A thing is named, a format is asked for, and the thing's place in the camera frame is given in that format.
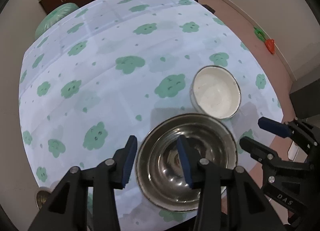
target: tablecloth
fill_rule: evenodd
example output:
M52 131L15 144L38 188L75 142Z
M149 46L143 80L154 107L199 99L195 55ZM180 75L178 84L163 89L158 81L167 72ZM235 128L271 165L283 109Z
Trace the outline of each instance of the tablecloth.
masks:
M194 0L96 0L63 18L25 52L21 69L21 132L38 185L53 187L70 167L112 157L129 135L140 144L165 119L195 112L190 84L210 64L239 83L240 109L223 122L249 171L255 161L238 140L269 146L274 135L258 118L283 114L262 68L220 19ZM196 214L151 204L134 171L115 195L122 231L165 230Z

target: bowl rim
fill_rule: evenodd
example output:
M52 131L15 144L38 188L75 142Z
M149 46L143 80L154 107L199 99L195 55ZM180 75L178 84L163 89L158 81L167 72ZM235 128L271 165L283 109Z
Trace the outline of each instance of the bowl rim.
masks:
M196 77L198 76L198 74L199 74L200 71L202 71L203 69L208 68L208 67L215 67L215 68L224 70L227 74L229 74L229 75L233 78L233 80L234 80L235 83L236 83L237 89L239 90L240 99L239 99L239 102L238 102L238 105L237 105L237 109L235 110L235 112L234 112L232 115L230 115L230 116L228 116L228 117L218 118L218 117L215 117L215 116L213 116L213 115L210 115L209 113L207 113L206 111L204 111L204 109L202 108L202 106L199 105L199 103L198 103L198 101L197 101L197 99L196 99L196 95L195 95L195 93L194 93L194 91L193 91L193 89L194 89L194 84L195 84L195 79L196 79ZM239 83L237 82L236 78L232 75L232 73L231 73L230 71L228 71L226 68L221 67L221 66L217 66L217 65L207 65L207 66L204 66L204 67L202 67L201 69L199 69L199 70L196 72L196 75L193 77L190 91L192 92L191 95L194 96L194 101L195 101L196 105L202 110L202 112L205 113L205 114L207 114L207 115L209 115L209 116L211 116L211 117L213 117L213 118L215 118L215 119L217 119L217 120L229 119L229 118L233 117L233 116L236 114L236 112L238 112L238 110L239 110L239 108L240 108L240 105L241 105L242 94L241 94L241 89L240 89Z
M149 196L149 192L146 192L147 189L145 187L142 186L142 184L140 183L139 181L139 177L138 177L138 161L140 160L141 158L141 151L143 149L143 147L145 146L146 144L146 141L149 139L149 137L158 129L160 128L161 126L163 126L165 123L167 123L169 120L172 120L172 119L175 119L177 117L182 117L182 116L202 116L202 117L207 117L209 119L213 119L214 121L216 121L218 124L221 124L222 127L226 130L226 132L231 136L231 139L235 145L235 151L236 151L236 161L234 162L234 167L236 167L238 165L238 150L237 150L237 143L236 143L236 140L232 134L232 132L228 129L228 127L223 123L221 122L219 119L217 118L214 118L213 116L209 115L209 114L200 114L200 113L183 113L183 114L179 114L179 115L175 115L173 117L170 117L166 120L164 120L163 122L161 122L160 124L158 124L157 126L155 126L146 136L145 138L143 139L143 141L141 142L141 145L138 149L138 152L137 152L137 157L136 157L136 160L135 160L135 165L134 165L134 173L135 173L135 178L136 178L136 182L137 182L137 185L142 193L142 195L148 199L148 201L150 201L153 205L163 209L163 210L166 210L166 211L171 211L171 212L192 212L192 211L196 211L197 208L195 209L190 209L190 210L172 210L172 209L169 209L169 208L165 208L163 206L164 203L162 204L159 204L157 201L154 201L152 200L152 198ZM226 187L223 189L223 191L221 190L221 197L223 198L225 195L226 195Z
M48 192L49 195L52 193L52 190L50 188L48 188L48 187L41 186L41 187L36 189L36 191L35 191L35 200L36 200L36 205L37 205L38 210L40 210L40 209L39 209L39 205L38 205L38 201L37 201L37 195L38 195L38 193L40 191Z

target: metal bowl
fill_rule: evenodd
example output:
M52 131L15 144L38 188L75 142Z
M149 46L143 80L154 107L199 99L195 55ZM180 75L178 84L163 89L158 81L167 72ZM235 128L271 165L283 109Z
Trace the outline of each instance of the metal bowl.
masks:
M209 115L183 114L158 125L139 148L135 174L145 197L169 211L196 210L200 197L200 190L191 190L183 176L176 148L181 134L189 138L202 157L229 169L237 165L232 134Z
M35 199L38 209L40 210L51 194L51 190L47 187L40 187L35 193Z

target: green plastic bag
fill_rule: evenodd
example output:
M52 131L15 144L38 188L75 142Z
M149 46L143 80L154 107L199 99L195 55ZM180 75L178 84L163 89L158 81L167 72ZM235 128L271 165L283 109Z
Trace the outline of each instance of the green plastic bag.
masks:
M56 22L60 21L62 18L71 14L73 11L79 9L79 7L74 3L66 3L57 7L51 13L49 13L39 24L35 33L35 40L38 39L46 30L53 26Z
M258 37L260 41L266 41L266 35L262 29L254 27L254 34Z

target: red bag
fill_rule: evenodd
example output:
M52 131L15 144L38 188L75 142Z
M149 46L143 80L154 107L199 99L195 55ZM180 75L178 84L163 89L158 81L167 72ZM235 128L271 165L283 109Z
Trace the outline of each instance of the red bag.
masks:
M275 40L268 39L265 41L265 45L271 54L275 54Z

